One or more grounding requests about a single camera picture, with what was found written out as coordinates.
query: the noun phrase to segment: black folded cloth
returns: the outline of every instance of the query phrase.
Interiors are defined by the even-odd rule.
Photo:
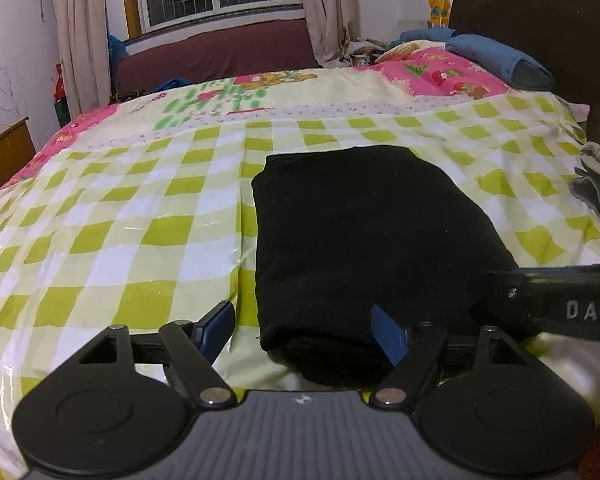
[[[468,281],[516,267],[487,215],[406,148],[270,155],[252,186],[260,345],[315,383],[390,369],[374,304],[402,326],[476,334]]]

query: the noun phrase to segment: drawing on wall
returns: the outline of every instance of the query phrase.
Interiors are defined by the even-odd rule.
[[[0,128],[27,115],[27,101],[15,60],[0,66]]]

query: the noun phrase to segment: window frame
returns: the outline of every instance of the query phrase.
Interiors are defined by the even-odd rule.
[[[175,20],[169,20],[166,22],[158,23],[157,25],[151,25],[149,21],[149,10],[147,0],[138,0],[138,13],[140,15],[140,27],[142,33],[146,34],[148,32],[154,32],[156,30],[172,27],[173,25],[179,25],[181,23],[195,22],[197,20],[208,18],[210,16],[218,16],[219,18],[221,18],[225,14],[231,14],[232,12],[237,12],[241,10],[253,9],[254,11],[256,11],[257,9],[267,9],[267,7],[297,5],[301,3],[301,0],[269,0],[266,2],[237,4],[227,7],[220,7],[220,0],[212,0],[212,3],[214,7],[213,10],[208,10],[206,12],[197,12],[195,14],[190,14],[189,16],[176,18]]]

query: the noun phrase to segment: wooden nightstand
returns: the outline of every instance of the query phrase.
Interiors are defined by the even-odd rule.
[[[27,119],[0,134],[0,186],[18,173],[36,154],[27,129]]]

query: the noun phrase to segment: gray ribbed panel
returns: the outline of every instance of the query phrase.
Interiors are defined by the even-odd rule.
[[[357,392],[250,392],[233,410],[200,416],[170,456],[126,478],[493,480],[443,459],[408,417],[370,408]]]

